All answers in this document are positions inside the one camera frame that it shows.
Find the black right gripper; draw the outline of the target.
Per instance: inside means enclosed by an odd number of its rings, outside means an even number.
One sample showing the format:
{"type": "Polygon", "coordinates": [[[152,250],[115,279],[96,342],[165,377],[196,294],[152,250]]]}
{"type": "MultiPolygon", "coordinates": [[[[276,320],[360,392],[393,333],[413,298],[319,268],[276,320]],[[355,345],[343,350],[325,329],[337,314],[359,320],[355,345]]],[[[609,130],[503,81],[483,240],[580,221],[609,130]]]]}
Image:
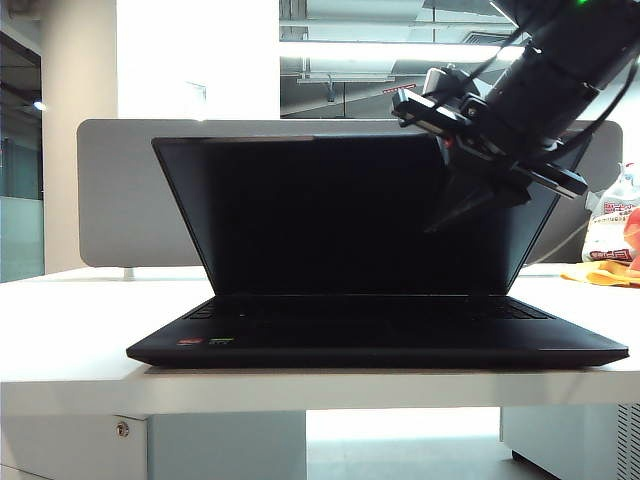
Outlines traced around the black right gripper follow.
{"type": "Polygon", "coordinates": [[[571,147],[559,139],[518,133],[477,94],[448,97],[443,89],[422,95],[401,89],[392,104],[403,127],[415,125],[440,139],[450,170],[426,215],[425,232],[527,204],[533,183],[571,199],[587,190],[581,175],[556,162],[566,154],[580,158],[585,142],[571,147]]]}

